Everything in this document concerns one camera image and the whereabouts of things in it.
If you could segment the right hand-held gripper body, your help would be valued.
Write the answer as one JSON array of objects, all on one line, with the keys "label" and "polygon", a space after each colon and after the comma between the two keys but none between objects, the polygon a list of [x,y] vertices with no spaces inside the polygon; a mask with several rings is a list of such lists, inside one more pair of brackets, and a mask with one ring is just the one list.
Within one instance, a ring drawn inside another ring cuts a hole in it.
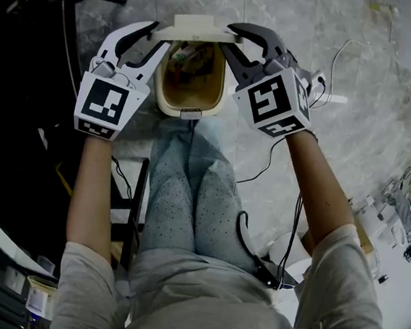
[{"label": "right hand-held gripper body", "polygon": [[263,78],[237,86],[233,100],[249,126],[269,138],[287,136],[311,125],[309,95],[312,75],[298,66],[291,52],[263,65]]}]

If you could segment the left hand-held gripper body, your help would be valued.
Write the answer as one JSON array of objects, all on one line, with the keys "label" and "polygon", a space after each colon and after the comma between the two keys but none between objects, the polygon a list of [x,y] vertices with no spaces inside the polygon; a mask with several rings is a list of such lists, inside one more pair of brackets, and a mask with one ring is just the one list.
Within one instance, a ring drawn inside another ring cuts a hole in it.
[{"label": "left hand-held gripper body", "polygon": [[74,128],[113,141],[150,94],[150,88],[101,57],[84,73],[73,113]]}]

